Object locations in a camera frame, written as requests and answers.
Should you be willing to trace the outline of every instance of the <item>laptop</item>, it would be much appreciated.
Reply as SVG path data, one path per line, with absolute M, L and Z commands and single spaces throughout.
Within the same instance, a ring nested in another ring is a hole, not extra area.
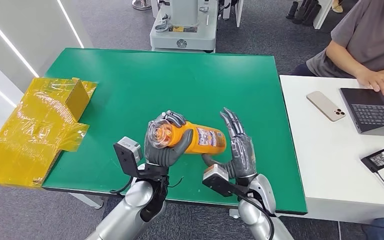
M 384 95 L 381 92 L 341 88 L 340 93 L 360 134 L 384 136 Z

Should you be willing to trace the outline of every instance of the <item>robotic arm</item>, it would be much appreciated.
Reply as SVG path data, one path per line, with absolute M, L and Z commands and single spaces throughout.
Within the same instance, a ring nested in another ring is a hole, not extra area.
M 180 128 L 186 124 L 185 118 L 172 111 L 163 112 L 156 120 L 166 119 Z M 189 147 L 193 131 L 186 130 L 174 147 L 154 148 L 145 136 L 145 168 L 138 170 L 142 159 L 141 146 L 128 137 L 114 144 L 121 168 L 135 183 L 123 200 L 96 227 L 87 240 L 133 240 L 137 239 L 162 212 L 169 186 L 169 167 L 176 163 Z M 126 187 L 114 193 L 121 193 Z
M 257 173 L 254 145 L 237 115 L 227 108 L 220 112 L 230 136 L 232 160 L 219 163 L 209 154 L 202 159 L 209 166 L 202 183 L 224 197 L 238 196 L 238 211 L 256 240 L 293 240 L 276 217 L 276 201 L 269 180 Z

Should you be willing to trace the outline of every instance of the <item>gray t-shirt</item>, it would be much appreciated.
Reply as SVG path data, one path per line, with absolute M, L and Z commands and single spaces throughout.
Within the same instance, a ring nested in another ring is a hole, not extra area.
M 359 0 L 330 35 L 366 68 L 384 70 L 384 0 Z M 306 63 L 318 77 L 354 78 L 326 56 L 326 49 Z

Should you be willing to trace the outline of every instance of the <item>smartphone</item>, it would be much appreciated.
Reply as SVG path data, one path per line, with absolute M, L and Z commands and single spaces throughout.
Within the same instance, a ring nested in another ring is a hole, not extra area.
M 342 109 L 336 106 L 335 103 L 320 91 L 308 94 L 307 99 L 332 122 L 336 122 L 346 116 Z

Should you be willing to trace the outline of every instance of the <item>green table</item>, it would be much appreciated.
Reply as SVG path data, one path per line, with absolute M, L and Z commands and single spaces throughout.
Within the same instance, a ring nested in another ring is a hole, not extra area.
M 129 180 L 113 144 L 124 136 L 143 146 L 148 121 L 161 112 L 182 113 L 192 123 L 220 129 L 219 111 L 239 116 L 253 139 L 257 170 L 270 181 L 281 212 L 307 212 L 300 171 L 273 56 L 65 49 L 46 77 L 98 82 L 80 119 L 90 125 L 77 152 L 64 152 L 43 187 L 104 194 Z M 231 159 L 230 148 L 215 157 Z M 167 199 L 237 206 L 202 184 L 200 155 L 185 154 L 170 168 Z

